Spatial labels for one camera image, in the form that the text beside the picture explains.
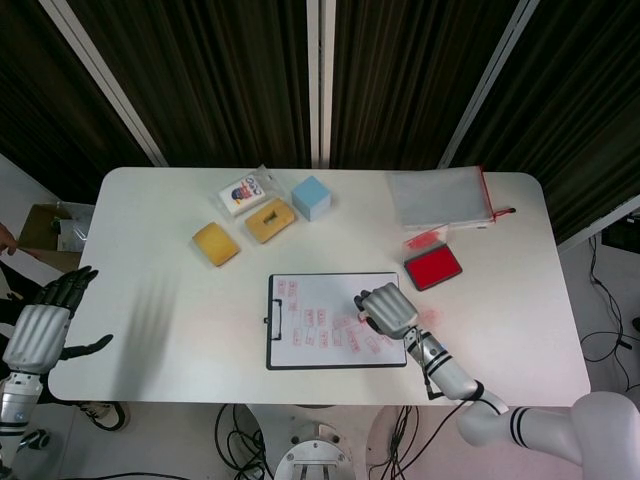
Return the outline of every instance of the black curtain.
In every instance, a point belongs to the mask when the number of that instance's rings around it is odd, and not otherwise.
[[[170,165],[310,167],[304,1],[70,5]]]
[[[527,172],[562,242],[640,194],[639,2],[543,0],[452,166]]]
[[[0,153],[66,201],[149,161],[35,0],[0,0]]]
[[[513,0],[338,0],[331,166],[435,168]]]

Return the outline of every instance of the light blue block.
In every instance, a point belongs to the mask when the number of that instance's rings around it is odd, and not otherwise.
[[[293,205],[312,222],[331,207],[331,192],[316,177],[299,183],[291,192]]]

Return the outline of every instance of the white table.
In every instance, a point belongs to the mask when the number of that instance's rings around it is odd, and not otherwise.
[[[272,273],[397,271],[400,287],[458,362],[510,405],[563,406],[589,392],[540,185],[488,173],[494,208],[517,213],[487,229],[458,230],[464,272],[417,292],[401,267],[415,232],[395,219],[384,172],[280,170],[290,190],[315,175],[330,212],[299,220],[259,245],[225,222],[215,192],[243,169],[122,168],[105,179],[83,265],[100,275],[67,345],[115,335],[98,354],[60,362],[50,378],[63,399],[275,404],[446,404],[427,400],[419,368],[268,371],[267,279]],[[221,268],[191,241],[211,221],[242,251]]]

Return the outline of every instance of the yellow sponge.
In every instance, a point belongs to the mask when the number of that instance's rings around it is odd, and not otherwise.
[[[216,267],[240,251],[238,245],[220,225],[210,223],[193,236],[193,241]]]
[[[296,214],[293,213],[291,207],[276,198],[247,218],[244,223],[256,240],[264,243],[284,227],[293,223],[295,219]]]

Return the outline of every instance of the sponge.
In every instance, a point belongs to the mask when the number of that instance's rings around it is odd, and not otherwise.
[[[244,223],[256,240],[265,243],[295,219],[296,214],[291,207],[276,198],[247,218]]]
[[[291,192],[293,205],[312,222],[331,206],[331,192],[316,177],[299,183]]]
[[[216,267],[240,251],[238,245],[217,223],[210,223],[202,228],[193,236],[193,241]]]

